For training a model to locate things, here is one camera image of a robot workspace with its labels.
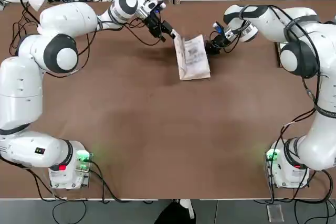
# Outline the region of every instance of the brown table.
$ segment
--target brown table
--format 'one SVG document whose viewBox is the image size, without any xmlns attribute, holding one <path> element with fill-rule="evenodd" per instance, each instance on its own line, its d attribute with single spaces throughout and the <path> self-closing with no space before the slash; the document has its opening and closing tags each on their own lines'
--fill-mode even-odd
<svg viewBox="0 0 336 224">
<path fill-rule="evenodd" d="M 187 38 L 207 38 L 212 23 L 222 22 L 234 3 L 169 5 L 162 17 Z M 311 7 L 323 21 L 336 14 L 334 0 L 245 3 Z M 100 14 L 110 4 L 91 5 Z M 0 60 L 9 56 L 12 23 L 21 10 L 14 4 L 0 12 Z M 134 31 L 154 41 L 146 28 Z M 86 46 L 85 36 L 76 41 L 79 50 Z M 300 78 L 277 68 L 274 45 L 262 35 L 229 55 L 211 57 L 210 67 L 210 79 L 181 82 L 169 38 L 148 47 L 126 29 L 100 32 L 80 73 L 45 77 L 44 113 L 31 128 L 82 142 L 122 198 L 268 198 L 263 153 L 281 126 L 312 103 Z M 306 133 L 311 121 L 293 126 L 286 136 Z M 0 170 L 1 198 L 38 197 L 27 172 L 4 163 Z M 328 183 L 322 174 L 317 178 L 300 197 L 325 194 Z M 70 194 L 99 198 L 101 183 L 92 179 L 89 189 Z M 292 194 L 276 190 L 277 197 Z"/>
</svg>

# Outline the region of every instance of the white robotic arm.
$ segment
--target white robotic arm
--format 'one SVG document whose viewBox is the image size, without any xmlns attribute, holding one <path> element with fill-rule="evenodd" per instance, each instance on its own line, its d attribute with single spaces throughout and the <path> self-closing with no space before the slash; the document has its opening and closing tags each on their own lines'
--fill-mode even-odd
<svg viewBox="0 0 336 224">
<path fill-rule="evenodd" d="M 224 14 L 227 27 L 216 23 L 214 27 L 220 35 L 207 43 L 212 46 L 208 45 L 210 51 L 218 50 L 230 45 L 239 34 L 240 40 L 247 42 L 260 31 L 271 41 L 287 43 L 281 50 L 280 60 L 288 72 L 311 78 L 320 71 L 320 95 L 315 105 L 318 113 L 310 131 L 305 136 L 285 140 L 285 145 L 275 142 L 266 157 L 273 182 L 278 187 L 297 188 L 307 184 L 306 168 L 323 170 L 336 166 L 336 24 L 321 24 L 309 8 L 283 11 L 291 19 L 271 6 L 233 5 Z"/>
<path fill-rule="evenodd" d="M 143 20 L 155 37 L 164 40 L 161 32 L 174 37 L 170 25 L 155 14 L 164 8 L 158 0 L 114 0 L 101 16 L 82 2 L 44 10 L 39 34 L 20 40 L 16 56 L 0 65 L 0 157 L 26 167 L 48 167 L 53 188 L 80 188 L 89 171 L 81 162 L 90 158 L 84 146 L 28 129 L 42 114 L 43 76 L 76 71 L 76 36 L 120 30 L 133 16 Z"/>
</svg>

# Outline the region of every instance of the black joint band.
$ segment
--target black joint band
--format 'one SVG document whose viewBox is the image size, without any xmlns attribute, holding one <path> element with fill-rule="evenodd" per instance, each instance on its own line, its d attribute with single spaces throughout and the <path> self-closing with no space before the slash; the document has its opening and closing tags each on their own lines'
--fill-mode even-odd
<svg viewBox="0 0 336 224">
<path fill-rule="evenodd" d="M 19 127 L 16 127 L 16 128 L 10 129 L 10 130 L 2 130 L 2 129 L 0 129 L 0 135 L 2 135 L 2 136 L 12 135 L 12 134 L 14 134 L 16 132 L 24 130 L 29 125 L 30 125 L 30 123 L 27 123 L 27 124 L 21 125 Z"/>
<path fill-rule="evenodd" d="M 300 22 L 309 22 L 309 21 L 315 21 L 315 22 L 321 22 L 319 16 L 317 15 L 306 15 L 306 16 L 301 16 L 298 18 L 293 19 L 291 22 L 287 24 L 287 26 L 284 28 L 284 35 L 287 41 L 291 41 L 290 36 L 289 36 L 289 31 L 292 29 L 294 25 Z"/>
<path fill-rule="evenodd" d="M 298 141 L 301 139 L 302 137 L 297 137 L 295 140 L 294 140 L 294 143 L 293 143 L 293 147 L 294 147 L 294 152 L 297 156 L 299 156 L 299 151 L 298 151 Z"/>
<path fill-rule="evenodd" d="M 138 0 L 134 6 L 129 6 L 126 0 L 119 0 L 120 8 L 129 15 L 134 15 L 138 9 Z"/>
<path fill-rule="evenodd" d="M 315 107 L 316 111 L 319 112 L 321 115 L 324 115 L 328 118 L 336 119 L 336 113 L 335 112 L 324 110 L 316 104 L 314 105 L 314 107 Z"/>
<path fill-rule="evenodd" d="M 97 18 L 97 20 L 98 20 L 99 30 L 101 31 L 103 30 L 103 23 L 100 19 Z"/>
<path fill-rule="evenodd" d="M 289 144 L 290 144 L 290 141 L 292 141 L 294 138 L 290 138 L 286 141 L 285 145 L 284 145 L 284 149 L 283 149 L 283 152 L 284 152 L 284 155 L 285 155 L 285 158 L 287 160 L 287 162 L 297 168 L 297 169 L 300 169 L 300 170 L 304 170 L 304 169 L 307 169 L 306 165 L 304 164 L 300 164 L 298 162 L 296 162 L 292 157 L 291 157 L 291 152 L 289 150 Z"/>
<path fill-rule="evenodd" d="M 65 165 L 65 166 L 67 166 L 67 165 L 70 163 L 70 161 L 71 161 L 71 159 L 72 159 L 72 156 L 73 156 L 73 154 L 74 154 L 74 153 L 73 153 L 73 152 L 74 152 L 74 149 L 73 149 L 73 146 L 72 146 L 72 144 L 70 143 L 70 141 L 69 141 L 69 140 L 64 140 L 64 139 L 60 139 L 60 140 L 63 140 L 64 142 L 67 143 L 67 145 L 68 145 L 68 155 L 66 156 L 66 158 L 65 158 L 61 163 L 49 167 L 49 169 L 54 170 L 54 171 L 58 171 L 60 165 Z"/>
<path fill-rule="evenodd" d="M 62 69 L 57 63 L 57 55 L 64 48 L 70 48 L 77 54 L 77 62 L 72 69 Z M 78 64 L 78 51 L 75 40 L 65 34 L 56 35 L 44 49 L 43 59 L 47 68 L 54 73 L 72 72 Z"/>
<path fill-rule="evenodd" d="M 107 13 L 109 14 L 109 17 L 110 17 L 110 19 L 112 20 L 113 23 L 122 26 L 122 24 L 119 23 L 119 22 L 114 18 L 114 16 L 112 15 L 111 7 L 107 9 Z"/>
</svg>

